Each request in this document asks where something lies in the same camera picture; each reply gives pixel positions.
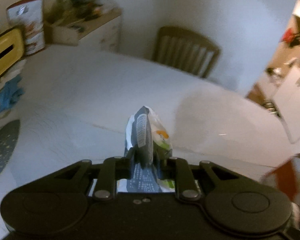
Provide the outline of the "grey white snack packet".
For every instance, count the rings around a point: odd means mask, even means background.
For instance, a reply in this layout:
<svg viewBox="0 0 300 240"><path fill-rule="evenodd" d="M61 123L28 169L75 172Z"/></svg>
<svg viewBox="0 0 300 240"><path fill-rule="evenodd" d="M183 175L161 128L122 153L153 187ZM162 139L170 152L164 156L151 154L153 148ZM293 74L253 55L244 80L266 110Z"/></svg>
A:
<svg viewBox="0 0 300 240"><path fill-rule="evenodd" d="M125 154L132 161L132 176L117 182L125 193L170 193L174 182L164 179L162 166L172 156L170 136L158 115L142 106L126 126Z"/></svg>

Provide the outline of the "red cardboard box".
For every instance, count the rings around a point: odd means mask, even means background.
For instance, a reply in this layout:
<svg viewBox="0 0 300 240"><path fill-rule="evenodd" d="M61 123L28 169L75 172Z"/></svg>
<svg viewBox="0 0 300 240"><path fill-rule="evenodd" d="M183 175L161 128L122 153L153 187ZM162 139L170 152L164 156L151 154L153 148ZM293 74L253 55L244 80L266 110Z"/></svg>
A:
<svg viewBox="0 0 300 240"><path fill-rule="evenodd" d="M280 190L300 205L300 153L266 173L261 183Z"/></svg>

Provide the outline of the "dark round speckled mat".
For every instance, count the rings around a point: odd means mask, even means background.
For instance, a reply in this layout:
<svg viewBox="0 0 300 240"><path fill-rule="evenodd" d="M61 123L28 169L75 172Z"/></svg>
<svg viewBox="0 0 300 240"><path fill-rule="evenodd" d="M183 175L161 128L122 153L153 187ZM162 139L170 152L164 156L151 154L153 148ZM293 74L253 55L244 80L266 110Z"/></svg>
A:
<svg viewBox="0 0 300 240"><path fill-rule="evenodd" d="M8 164L17 145L20 132L20 120L8 122L0 128L0 174Z"/></svg>

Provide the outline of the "dark wooden chair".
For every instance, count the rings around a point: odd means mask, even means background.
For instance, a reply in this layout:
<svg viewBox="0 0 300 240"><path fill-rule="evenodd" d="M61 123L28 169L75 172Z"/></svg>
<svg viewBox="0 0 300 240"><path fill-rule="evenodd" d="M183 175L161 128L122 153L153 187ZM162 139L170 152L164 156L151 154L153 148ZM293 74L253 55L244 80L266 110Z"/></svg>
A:
<svg viewBox="0 0 300 240"><path fill-rule="evenodd" d="M221 49L207 37L178 26L163 26L157 32L152 61L207 78Z"/></svg>

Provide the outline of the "blue cloth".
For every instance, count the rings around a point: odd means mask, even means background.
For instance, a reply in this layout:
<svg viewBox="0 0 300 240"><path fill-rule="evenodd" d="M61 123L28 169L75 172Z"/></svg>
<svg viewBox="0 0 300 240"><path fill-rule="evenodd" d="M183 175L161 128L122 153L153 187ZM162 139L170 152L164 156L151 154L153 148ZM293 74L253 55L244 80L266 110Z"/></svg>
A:
<svg viewBox="0 0 300 240"><path fill-rule="evenodd" d="M18 87L18 83L22 80L20 75L7 81L0 90L0 113L10 110L24 94L24 89Z"/></svg>

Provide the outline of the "white drawer sideboard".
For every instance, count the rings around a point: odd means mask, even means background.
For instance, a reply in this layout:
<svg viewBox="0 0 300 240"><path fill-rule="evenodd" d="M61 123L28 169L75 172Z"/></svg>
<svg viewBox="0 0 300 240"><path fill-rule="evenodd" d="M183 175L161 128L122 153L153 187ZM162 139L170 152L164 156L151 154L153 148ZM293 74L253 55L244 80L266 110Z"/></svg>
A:
<svg viewBox="0 0 300 240"><path fill-rule="evenodd" d="M79 44L96 51L118 52L122 25L122 10L114 8L100 17L84 21L59 24L60 26L79 25Z"/></svg>

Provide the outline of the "cardboard box on sideboard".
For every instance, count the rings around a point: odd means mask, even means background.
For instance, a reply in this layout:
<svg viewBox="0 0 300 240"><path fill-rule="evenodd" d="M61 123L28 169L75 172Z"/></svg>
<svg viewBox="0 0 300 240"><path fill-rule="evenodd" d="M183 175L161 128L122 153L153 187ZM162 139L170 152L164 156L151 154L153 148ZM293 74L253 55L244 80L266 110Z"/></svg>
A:
<svg viewBox="0 0 300 240"><path fill-rule="evenodd" d="M47 44L77 46L79 44L79 25L60 26L44 21L44 37Z"/></svg>

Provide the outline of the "yellow tissue box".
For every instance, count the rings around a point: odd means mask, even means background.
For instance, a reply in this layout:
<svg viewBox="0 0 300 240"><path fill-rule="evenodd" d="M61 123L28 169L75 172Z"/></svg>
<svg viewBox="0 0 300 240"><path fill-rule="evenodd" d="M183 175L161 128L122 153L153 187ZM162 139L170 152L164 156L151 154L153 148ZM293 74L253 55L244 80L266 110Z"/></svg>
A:
<svg viewBox="0 0 300 240"><path fill-rule="evenodd" d="M0 34L0 78L24 55L23 35L19 28Z"/></svg>

